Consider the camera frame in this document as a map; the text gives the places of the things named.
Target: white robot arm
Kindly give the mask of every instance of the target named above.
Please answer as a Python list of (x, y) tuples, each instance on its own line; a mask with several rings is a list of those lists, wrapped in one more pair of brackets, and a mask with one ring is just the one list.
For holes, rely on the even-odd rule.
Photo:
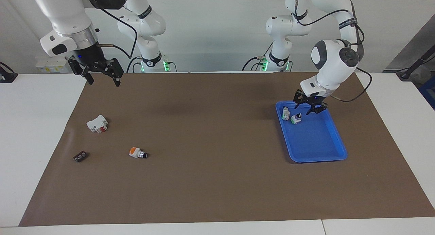
[[(99, 7), (120, 9), (125, 0), (90, 0)], [(42, 37), (41, 45), (50, 56), (72, 51), (68, 60), (73, 72), (85, 77), (89, 84), (93, 78), (89, 71), (101, 72), (113, 78), (119, 86), (124, 71), (118, 60), (106, 60), (99, 46), (96, 31), (84, 12), (82, 0), (36, 0), (39, 8), (50, 20), (53, 31)]]
[[(300, 21), (311, 23), (308, 16), (309, 0), (285, 0), (285, 6), (292, 14), (295, 13), (295, 2), (298, 2), (298, 9), (303, 10)], [(276, 16), (267, 20), (266, 31), (273, 38), (272, 51), (267, 55), (267, 70), (283, 71), (289, 63), (292, 42), (290, 36), (304, 36), (311, 31), (311, 25), (303, 26), (298, 23), (294, 15)]]
[[(152, 10), (147, 0), (126, 0), (125, 9), (134, 14), (129, 14), (120, 19), (135, 28), (138, 33), (137, 46), (142, 57), (144, 72), (169, 71), (168, 60), (162, 54), (157, 41), (151, 36), (163, 34), (166, 31), (166, 23), (159, 14)], [(135, 33), (123, 23), (118, 22), (118, 29), (132, 40)]]
[[(318, 7), (324, 12), (332, 13), (338, 21), (341, 39), (340, 40), (321, 40), (317, 42), (311, 51), (311, 60), (319, 70), (319, 73), (307, 80), (300, 83), (302, 88), (298, 90), (294, 97), (294, 102), (298, 105), (308, 103), (311, 109), (307, 112), (320, 113), (325, 110), (327, 104), (323, 100), (330, 96), (342, 82), (344, 82), (357, 68), (359, 61), (364, 55), (364, 49), (358, 33), (358, 23), (354, 15), (354, 9), (351, 0), (311, 0), (314, 6)], [(307, 0), (294, 0), (293, 9), (291, 9), (291, 1), (286, 0), (287, 8), (292, 11), (292, 27), (309, 27), (306, 25), (309, 21), (306, 19)], [(275, 43), (282, 40), (274, 38)], [(273, 58), (273, 50), (269, 54), (269, 58)], [(284, 66), (278, 65), (278, 70), (282, 70)], [(275, 64), (267, 68), (268, 70), (276, 69)]]

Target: blue container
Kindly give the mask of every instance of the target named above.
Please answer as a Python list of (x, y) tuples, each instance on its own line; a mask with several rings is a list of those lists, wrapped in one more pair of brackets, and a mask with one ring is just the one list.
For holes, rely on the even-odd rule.
[[(301, 104), (295, 109), (293, 101), (282, 101), (276, 104), (279, 122), (289, 155), (295, 162), (338, 161), (348, 157), (345, 145), (335, 127), (329, 111), (320, 114), (306, 115), (310, 108)], [(288, 107), (290, 115), (302, 114), (302, 121), (293, 125), (290, 120), (282, 120), (282, 110)]]

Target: small white connector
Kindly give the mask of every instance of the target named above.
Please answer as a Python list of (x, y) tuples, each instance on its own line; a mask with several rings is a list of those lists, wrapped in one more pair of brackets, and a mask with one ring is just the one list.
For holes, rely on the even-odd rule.
[(102, 133), (107, 130), (107, 120), (101, 114), (94, 120), (87, 122), (86, 125), (92, 132)]

